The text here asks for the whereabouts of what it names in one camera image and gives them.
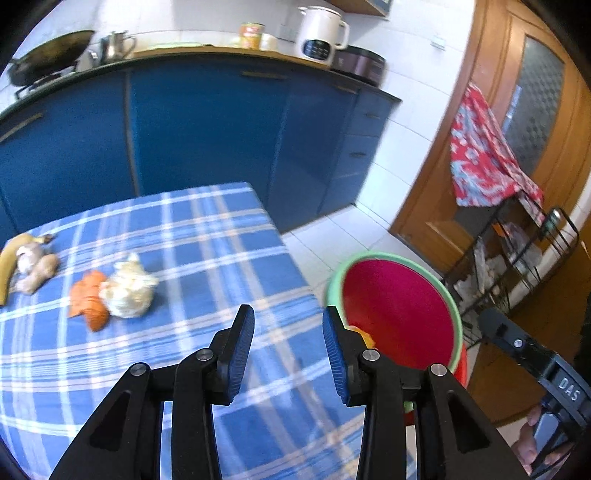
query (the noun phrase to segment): white appliance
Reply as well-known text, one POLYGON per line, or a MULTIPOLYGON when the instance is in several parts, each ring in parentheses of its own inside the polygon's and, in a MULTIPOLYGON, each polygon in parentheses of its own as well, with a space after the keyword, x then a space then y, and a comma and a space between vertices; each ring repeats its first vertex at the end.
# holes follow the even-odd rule
POLYGON ((330 66, 335 52, 349 45, 349 24, 325 7, 300 7, 304 18, 295 40, 295 56, 330 66), (343 27, 343 40, 338 43, 343 27))

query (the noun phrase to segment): bucket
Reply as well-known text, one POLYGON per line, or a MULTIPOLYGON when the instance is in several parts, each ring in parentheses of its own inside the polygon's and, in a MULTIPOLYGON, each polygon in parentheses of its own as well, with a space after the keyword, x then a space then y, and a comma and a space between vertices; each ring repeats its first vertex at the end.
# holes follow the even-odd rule
POLYGON ((421 370, 447 365, 466 386, 460 314, 445 286, 425 268, 397 255, 364 252, 335 272, 326 300, 344 325, 370 334, 377 350, 397 364, 421 370))

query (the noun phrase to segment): red floral cloth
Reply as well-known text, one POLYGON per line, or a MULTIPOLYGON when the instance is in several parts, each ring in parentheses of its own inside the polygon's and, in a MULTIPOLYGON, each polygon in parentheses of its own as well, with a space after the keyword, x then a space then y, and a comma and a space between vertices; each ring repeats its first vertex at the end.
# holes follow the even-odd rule
POLYGON ((452 126, 451 151, 459 206, 495 206, 519 194, 525 210, 541 224, 544 193, 521 171, 482 92, 472 82, 452 126))

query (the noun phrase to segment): floor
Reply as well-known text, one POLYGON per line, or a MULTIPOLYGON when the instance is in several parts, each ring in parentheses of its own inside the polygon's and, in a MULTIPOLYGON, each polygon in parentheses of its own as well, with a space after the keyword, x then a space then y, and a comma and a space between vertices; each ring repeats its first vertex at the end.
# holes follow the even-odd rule
MULTIPOLYGON (((416 253, 355 206, 322 217, 308 225, 282 235, 295 263, 312 287, 322 306, 326 306, 326 286, 338 266, 349 257, 366 250, 387 252, 406 257, 440 276, 416 253)), ((478 347, 468 350, 468 374, 471 375, 478 347)), ((523 420, 499 429, 511 444, 519 436, 523 420)), ((414 427, 407 428, 407 446, 413 462, 408 466, 409 478, 415 478, 416 439, 414 427)))

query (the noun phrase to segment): blue plaid tablecloth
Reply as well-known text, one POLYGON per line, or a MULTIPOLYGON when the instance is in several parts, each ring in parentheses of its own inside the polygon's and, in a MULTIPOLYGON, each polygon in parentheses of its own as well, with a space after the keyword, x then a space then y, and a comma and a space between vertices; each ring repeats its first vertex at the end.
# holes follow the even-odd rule
MULTIPOLYGON (((355 478, 363 408, 335 391, 322 310, 245 183, 114 203, 33 230, 56 234, 57 276, 0 309, 0 435, 23 470, 46 479, 125 370, 178 363, 209 345, 238 307, 256 328, 241 392, 215 407, 224 478, 355 478), (68 319, 72 284, 135 251, 159 280, 148 313, 93 333, 68 319)), ((171 404, 161 476, 171 477, 171 404)))

